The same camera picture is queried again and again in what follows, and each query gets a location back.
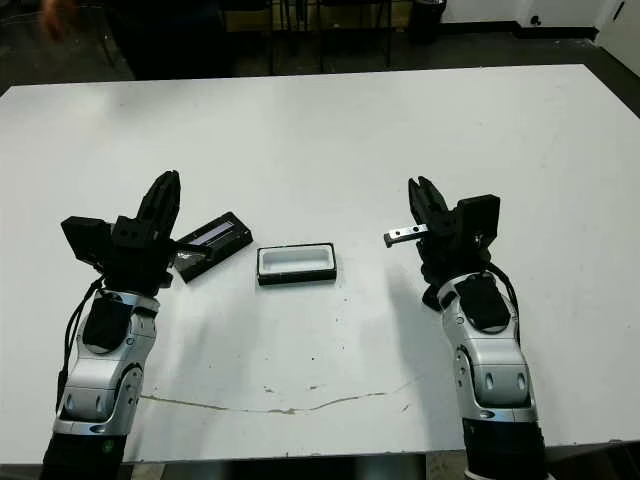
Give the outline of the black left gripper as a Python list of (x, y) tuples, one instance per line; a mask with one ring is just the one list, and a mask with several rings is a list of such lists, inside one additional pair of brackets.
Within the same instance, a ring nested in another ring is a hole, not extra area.
[(102, 252), (97, 270), (107, 289), (156, 296), (171, 286), (168, 272), (175, 252), (171, 233), (180, 208), (180, 177), (161, 174), (144, 195), (136, 219), (102, 221)]

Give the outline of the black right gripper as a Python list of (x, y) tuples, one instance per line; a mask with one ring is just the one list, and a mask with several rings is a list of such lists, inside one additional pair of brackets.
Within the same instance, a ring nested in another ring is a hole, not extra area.
[(451, 279), (485, 270), (491, 260), (489, 248), (475, 234), (464, 234), (456, 216), (449, 213), (438, 188), (419, 176), (408, 181), (409, 207), (416, 225), (394, 228), (383, 236), (387, 248), (416, 240), (422, 261), (421, 274), (428, 284), (422, 302), (431, 309), (441, 309), (438, 292)]

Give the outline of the person's bare hand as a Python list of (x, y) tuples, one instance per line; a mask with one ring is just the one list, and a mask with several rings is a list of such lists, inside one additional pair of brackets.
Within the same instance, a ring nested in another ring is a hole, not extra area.
[(64, 37), (65, 27), (63, 14), (68, 9), (68, 2), (64, 0), (41, 1), (41, 25), (46, 35), (54, 41)]

